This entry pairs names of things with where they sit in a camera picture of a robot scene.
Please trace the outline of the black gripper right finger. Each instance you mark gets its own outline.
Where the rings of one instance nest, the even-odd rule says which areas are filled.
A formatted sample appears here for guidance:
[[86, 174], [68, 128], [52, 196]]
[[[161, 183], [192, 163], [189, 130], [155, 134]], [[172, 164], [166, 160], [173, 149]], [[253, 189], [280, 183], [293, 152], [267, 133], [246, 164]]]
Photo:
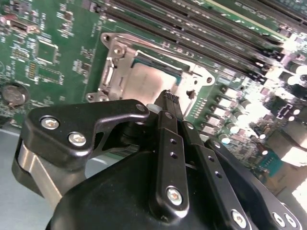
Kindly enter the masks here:
[[194, 126], [183, 120], [179, 97], [171, 96], [188, 155], [204, 177], [216, 210], [219, 230], [298, 230], [300, 222], [218, 140], [203, 142]]

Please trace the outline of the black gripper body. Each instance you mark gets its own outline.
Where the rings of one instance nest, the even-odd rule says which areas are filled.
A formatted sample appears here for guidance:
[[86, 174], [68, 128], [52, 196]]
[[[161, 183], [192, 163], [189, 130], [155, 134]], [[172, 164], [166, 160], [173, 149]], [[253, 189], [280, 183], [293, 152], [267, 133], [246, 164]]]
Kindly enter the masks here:
[[149, 208], [157, 155], [133, 154], [67, 192], [47, 226], [49, 230], [222, 230], [224, 222], [201, 175], [187, 167], [189, 211], [167, 223]]

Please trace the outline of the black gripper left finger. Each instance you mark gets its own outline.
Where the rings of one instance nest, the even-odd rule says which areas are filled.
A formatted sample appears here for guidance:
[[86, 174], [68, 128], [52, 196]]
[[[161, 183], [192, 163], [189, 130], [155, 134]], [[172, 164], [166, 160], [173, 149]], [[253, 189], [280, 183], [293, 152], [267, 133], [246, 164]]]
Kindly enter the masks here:
[[149, 208], [159, 219], [189, 211], [183, 138], [170, 91], [146, 107], [128, 99], [41, 107], [25, 118], [12, 164], [15, 179], [56, 209], [72, 188], [143, 151], [157, 155]]

